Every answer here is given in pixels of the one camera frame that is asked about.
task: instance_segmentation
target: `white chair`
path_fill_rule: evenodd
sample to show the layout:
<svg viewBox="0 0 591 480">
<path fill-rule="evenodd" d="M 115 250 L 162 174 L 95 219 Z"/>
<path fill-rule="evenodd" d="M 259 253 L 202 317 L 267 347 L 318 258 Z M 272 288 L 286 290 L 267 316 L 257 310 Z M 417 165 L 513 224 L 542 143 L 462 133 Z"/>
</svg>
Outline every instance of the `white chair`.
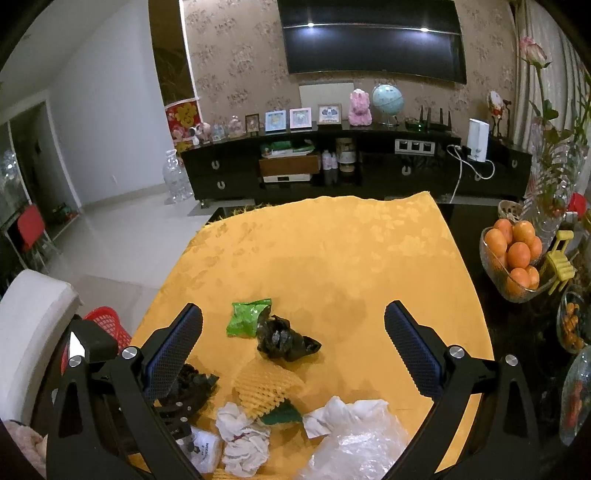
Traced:
<svg viewBox="0 0 591 480">
<path fill-rule="evenodd" d="M 70 285 L 24 270 L 0 300 L 0 418 L 29 424 L 41 380 L 80 306 Z"/>
</svg>

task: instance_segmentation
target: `tv stand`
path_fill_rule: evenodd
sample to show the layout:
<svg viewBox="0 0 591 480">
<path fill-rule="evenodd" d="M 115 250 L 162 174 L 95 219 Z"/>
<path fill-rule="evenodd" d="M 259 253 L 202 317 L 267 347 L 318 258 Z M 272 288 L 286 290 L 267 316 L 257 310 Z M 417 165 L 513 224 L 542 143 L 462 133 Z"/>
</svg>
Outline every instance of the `tv stand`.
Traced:
<svg viewBox="0 0 591 480">
<path fill-rule="evenodd" d="M 291 140 L 301 144 L 312 140 L 316 150 L 335 151 L 336 138 L 354 138 L 358 163 L 353 174 L 342 174 L 336 184 L 326 184 L 324 172 L 313 175 L 310 182 L 263 183 L 258 160 L 260 145 Z M 434 142 L 433 155 L 395 153 L 396 140 Z M 460 137 L 440 131 L 407 130 L 372 124 L 352 127 L 316 125 L 306 130 L 281 132 L 259 131 L 255 136 L 224 139 L 193 147 L 182 158 L 195 192 L 195 198 L 226 200 L 251 198 L 257 203 L 279 204 L 320 196 L 354 195 L 360 198 L 384 199 L 406 197 L 428 190 L 438 198 L 451 194 L 459 176 L 459 161 L 446 153 L 448 145 L 459 145 Z M 531 156 L 513 145 L 489 139 L 489 155 L 496 173 L 481 180 L 464 168 L 458 195 L 520 199 L 530 175 Z M 488 174 L 490 164 L 474 163 L 477 170 Z"/>
</svg>

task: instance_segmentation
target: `tile floor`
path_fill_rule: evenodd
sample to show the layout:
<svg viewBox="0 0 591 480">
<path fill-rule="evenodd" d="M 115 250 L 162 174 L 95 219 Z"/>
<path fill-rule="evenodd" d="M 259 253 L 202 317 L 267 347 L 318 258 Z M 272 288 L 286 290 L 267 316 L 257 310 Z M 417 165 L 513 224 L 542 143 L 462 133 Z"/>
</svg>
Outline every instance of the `tile floor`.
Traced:
<svg viewBox="0 0 591 480">
<path fill-rule="evenodd" d="M 78 291 L 82 316 L 113 307 L 133 335 L 189 240 L 216 208 L 248 203 L 202 209 L 194 200 L 171 204 L 163 193 L 90 210 L 55 241 L 61 255 L 49 262 L 49 274 Z"/>
</svg>

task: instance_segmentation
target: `power outlet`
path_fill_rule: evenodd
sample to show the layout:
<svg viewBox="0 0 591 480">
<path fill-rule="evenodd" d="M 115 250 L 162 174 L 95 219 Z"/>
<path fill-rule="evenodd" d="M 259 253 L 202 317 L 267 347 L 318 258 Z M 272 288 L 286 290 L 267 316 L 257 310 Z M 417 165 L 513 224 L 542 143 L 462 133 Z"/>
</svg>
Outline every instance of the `power outlet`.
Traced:
<svg viewBox="0 0 591 480">
<path fill-rule="evenodd" d="M 394 145 L 394 153 L 432 157 L 435 155 L 435 142 L 399 139 Z"/>
</svg>

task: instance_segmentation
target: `white router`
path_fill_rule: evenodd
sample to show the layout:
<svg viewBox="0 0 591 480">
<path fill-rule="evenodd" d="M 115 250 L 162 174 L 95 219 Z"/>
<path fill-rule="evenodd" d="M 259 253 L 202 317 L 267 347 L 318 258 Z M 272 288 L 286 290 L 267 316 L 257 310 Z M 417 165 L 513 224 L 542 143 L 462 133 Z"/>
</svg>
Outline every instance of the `white router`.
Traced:
<svg viewBox="0 0 591 480">
<path fill-rule="evenodd" d="M 486 149 L 488 148 L 489 125 L 486 122 L 470 118 L 470 128 L 468 130 L 468 140 L 466 146 L 472 150 L 468 155 L 470 160 L 484 162 L 486 161 Z"/>
</svg>

